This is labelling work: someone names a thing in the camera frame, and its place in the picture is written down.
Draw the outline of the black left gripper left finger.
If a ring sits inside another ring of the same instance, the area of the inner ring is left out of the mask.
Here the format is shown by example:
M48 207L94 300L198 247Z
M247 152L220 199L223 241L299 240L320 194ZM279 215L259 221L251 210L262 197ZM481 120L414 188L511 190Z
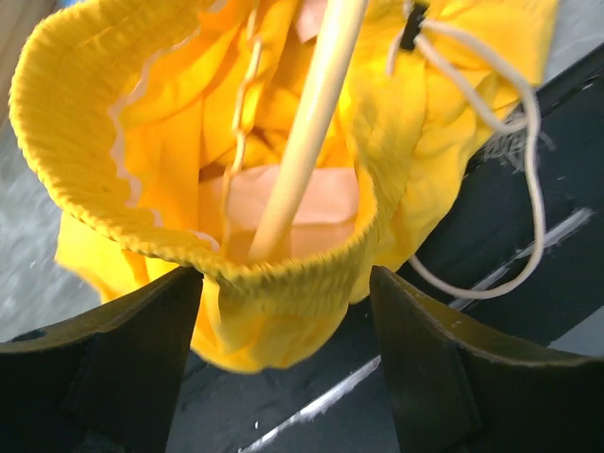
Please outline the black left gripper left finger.
M203 277L178 268L141 289L1 344L1 449L165 450Z

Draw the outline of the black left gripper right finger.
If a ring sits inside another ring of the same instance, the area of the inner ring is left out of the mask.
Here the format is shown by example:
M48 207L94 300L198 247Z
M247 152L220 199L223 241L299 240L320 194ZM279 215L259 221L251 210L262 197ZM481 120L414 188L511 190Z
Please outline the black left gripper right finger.
M602 450L602 359L487 327L383 267L370 299L402 451Z

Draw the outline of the yellow shorts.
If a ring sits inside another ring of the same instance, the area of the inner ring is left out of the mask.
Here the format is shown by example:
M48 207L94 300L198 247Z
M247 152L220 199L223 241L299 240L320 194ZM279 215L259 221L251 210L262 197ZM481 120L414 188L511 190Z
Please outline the yellow shorts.
M316 46L300 1L86 1L40 22L9 118L61 208L56 259L103 302L204 275L192 349L236 373L315 353L444 219L495 132L540 129L555 1L373 1L303 201L252 260Z

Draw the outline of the yellow wooden hanger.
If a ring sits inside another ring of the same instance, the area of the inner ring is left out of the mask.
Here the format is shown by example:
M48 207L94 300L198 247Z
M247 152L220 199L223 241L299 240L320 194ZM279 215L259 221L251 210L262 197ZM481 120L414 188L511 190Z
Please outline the yellow wooden hanger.
M243 170L237 140L224 175L222 250L239 261L303 258L352 234L359 191L352 169L319 169L327 130L367 9L364 1L305 1L297 9L276 75L299 81L297 110L278 165Z

